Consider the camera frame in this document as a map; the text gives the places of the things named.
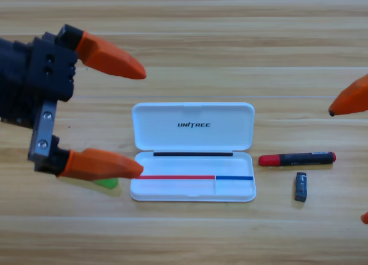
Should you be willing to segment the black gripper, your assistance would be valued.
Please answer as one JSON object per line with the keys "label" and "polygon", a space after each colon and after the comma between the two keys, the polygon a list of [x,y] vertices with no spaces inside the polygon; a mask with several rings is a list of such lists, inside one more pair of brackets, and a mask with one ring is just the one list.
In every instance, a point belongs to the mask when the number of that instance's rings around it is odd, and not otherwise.
{"label": "black gripper", "polygon": [[78,59],[108,75],[147,77],[132,55],[68,24],[56,37],[45,33],[27,44],[1,40],[1,122],[32,130],[28,160],[35,171],[62,172],[66,167],[70,152],[58,147],[53,128],[58,102],[73,95]]}

